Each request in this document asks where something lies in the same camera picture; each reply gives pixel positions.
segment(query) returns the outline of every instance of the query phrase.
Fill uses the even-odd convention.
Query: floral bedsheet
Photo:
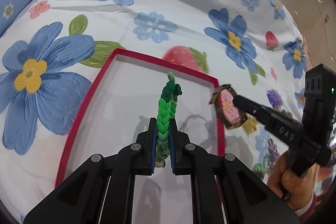
[[[281,0],[32,0],[0,38],[0,199],[22,221],[53,189],[76,112],[115,48],[208,73],[300,120],[301,45]],[[285,150],[252,117],[226,130],[226,152],[265,182]]]

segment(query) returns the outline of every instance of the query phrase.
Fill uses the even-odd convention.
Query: black handheld device
[[[331,157],[328,141],[334,123],[336,74],[322,64],[311,69],[305,75],[304,95],[302,123],[243,96],[233,99],[237,108],[255,116],[289,146],[288,168],[299,177],[314,163],[326,166]]]

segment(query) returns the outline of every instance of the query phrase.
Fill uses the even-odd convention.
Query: white fabric
[[[27,8],[39,1],[43,0],[33,0]],[[19,15],[0,38],[0,56],[16,41],[29,42],[41,27],[53,22],[62,22],[63,30],[58,37],[65,37],[71,20],[84,14],[88,18],[84,34],[92,36],[95,41],[115,41],[128,50],[159,58],[173,46],[192,47],[199,52],[206,52],[209,74],[218,78],[220,84],[231,83],[238,94],[268,106],[267,90],[275,89],[282,97],[282,108],[292,112],[297,120],[301,119],[302,109],[298,108],[294,93],[304,87],[304,73],[301,78],[295,79],[293,68],[286,70],[282,62],[287,53],[283,46],[301,35],[285,7],[285,19],[275,20],[270,0],[259,0],[259,6],[252,12],[242,5],[241,0],[134,0],[131,6],[120,6],[113,0],[48,0],[48,4],[50,10],[35,19],[30,18],[27,9]],[[254,61],[264,69],[266,76],[258,75],[256,85],[252,85],[247,69],[239,68],[228,58],[227,46],[204,33],[207,27],[216,28],[209,18],[209,11],[222,8],[228,10],[229,23],[237,15],[242,15],[247,22],[247,31],[243,37],[252,41],[257,53]],[[138,13],[148,15],[151,12],[162,14],[166,20],[176,24],[177,29],[167,33],[168,41],[154,43],[151,38],[140,41],[134,34],[133,30],[139,27],[134,18]],[[279,41],[274,52],[266,49],[265,34],[268,31],[273,32]],[[270,74],[271,67],[277,74],[277,81]],[[91,82],[99,70],[80,63],[64,69],[79,73]],[[0,74],[6,72],[7,69],[0,65]],[[7,110],[8,107],[0,114],[0,132],[4,129]],[[249,136],[242,128],[226,130],[229,145],[226,152],[234,153],[249,168],[258,162],[259,151],[256,149],[255,137],[260,134],[260,125],[257,128],[258,131]],[[53,190],[66,138],[47,130],[38,119],[36,137],[25,155],[18,155],[0,144],[0,199],[17,220],[20,221],[21,215],[25,216]],[[280,141],[273,140],[280,154],[287,149]]]

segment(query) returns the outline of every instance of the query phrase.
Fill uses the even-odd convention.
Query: pink strawberry print
[[[272,77],[274,78],[275,81],[278,80],[278,76],[277,76],[277,74],[275,73],[274,68],[271,68],[271,75],[272,75]]]
[[[209,72],[207,54],[192,47],[172,47],[164,54],[162,59],[203,73]]]
[[[271,32],[271,31],[268,31],[265,35],[266,37],[266,48],[269,50],[269,51],[273,51],[274,52],[274,49],[279,46],[279,41],[278,39],[275,37],[275,35]]]

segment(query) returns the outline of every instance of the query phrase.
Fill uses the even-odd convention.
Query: yellow flower center
[[[12,12],[12,7],[8,7],[6,9],[6,15],[10,16],[11,15],[11,12]]]
[[[26,88],[28,93],[38,91],[41,86],[41,75],[47,70],[47,62],[44,60],[36,61],[35,59],[28,59],[22,68],[15,81],[14,88],[17,91],[22,91]]]
[[[294,49],[294,59],[296,60],[296,61],[299,61],[299,62],[301,62],[301,51],[300,50],[298,50],[298,49]]]
[[[241,52],[242,49],[241,49],[241,44],[242,44],[242,41],[239,37],[236,37],[235,34],[233,32],[228,32],[227,33],[228,36],[229,36],[229,43],[232,47],[236,48],[238,50],[238,52]]]
[[[279,1],[275,1],[274,3],[275,3],[275,7],[276,7],[277,9],[280,9],[280,8],[281,8],[281,5],[280,5],[280,2],[279,2]]]

